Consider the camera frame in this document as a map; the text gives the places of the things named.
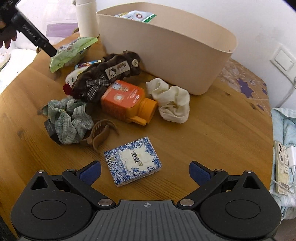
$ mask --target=wooden table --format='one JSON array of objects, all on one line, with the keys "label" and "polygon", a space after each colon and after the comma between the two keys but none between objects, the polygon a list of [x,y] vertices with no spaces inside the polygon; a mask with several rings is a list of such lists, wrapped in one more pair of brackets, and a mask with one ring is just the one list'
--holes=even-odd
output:
[{"label": "wooden table", "polygon": [[[62,43],[76,38],[73,35]],[[94,44],[85,61],[105,55],[100,42]],[[80,169],[100,160],[102,175],[93,187],[118,202],[119,199],[172,199],[175,202],[198,185],[189,177],[188,167],[197,160],[209,169],[221,168],[232,175],[251,169],[269,187],[272,167],[272,123],[268,114],[218,79],[209,91],[191,96],[190,116],[184,124],[165,121],[158,111],[143,127],[127,124],[100,112],[94,118],[109,118],[119,128],[100,147],[93,149],[58,145],[43,125],[40,109],[52,99],[62,99],[67,68],[62,75],[49,72],[49,57],[41,52],[2,93],[0,98],[0,214],[13,230],[10,211],[37,170],[59,175],[68,168]],[[142,73],[129,81],[144,87],[154,77]],[[128,185],[116,187],[103,151],[148,136],[163,164],[158,173]]]}]

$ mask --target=red plush nose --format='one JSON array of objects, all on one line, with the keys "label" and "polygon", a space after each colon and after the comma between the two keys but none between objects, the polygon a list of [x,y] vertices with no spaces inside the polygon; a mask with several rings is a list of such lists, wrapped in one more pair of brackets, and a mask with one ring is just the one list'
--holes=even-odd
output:
[{"label": "red plush nose", "polygon": [[66,95],[71,95],[72,96],[72,89],[71,89],[71,86],[69,84],[65,84],[63,86],[63,90],[65,92]]}]

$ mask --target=orange bottle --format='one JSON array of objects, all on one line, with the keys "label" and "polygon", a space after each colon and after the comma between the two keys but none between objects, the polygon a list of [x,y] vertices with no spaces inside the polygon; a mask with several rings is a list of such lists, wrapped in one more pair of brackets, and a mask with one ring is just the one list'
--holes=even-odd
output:
[{"label": "orange bottle", "polygon": [[104,112],[119,120],[144,126],[151,121],[157,102],[146,98],[144,89],[117,80],[102,96],[101,105]]}]

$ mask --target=hello kitty patch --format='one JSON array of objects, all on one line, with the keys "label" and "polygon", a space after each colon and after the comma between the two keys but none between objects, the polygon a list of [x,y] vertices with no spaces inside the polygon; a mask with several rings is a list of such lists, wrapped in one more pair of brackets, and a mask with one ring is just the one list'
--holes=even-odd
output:
[{"label": "hello kitty patch", "polygon": [[108,79],[111,80],[112,78],[114,78],[126,71],[129,71],[130,69],[131,68],[128,65],[128,62],[125,60],[115,66],[105,69],[105,72],[107,74]]}]

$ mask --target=blue and white tissue package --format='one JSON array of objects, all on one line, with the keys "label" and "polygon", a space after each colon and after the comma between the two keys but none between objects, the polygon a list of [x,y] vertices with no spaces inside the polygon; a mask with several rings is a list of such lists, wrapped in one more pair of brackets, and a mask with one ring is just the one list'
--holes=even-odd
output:
[{"label": "blue and white tissue package", "polygon": [[148,137],[105,152],[116,186],[122,186],[159,171],[161,162]]}]

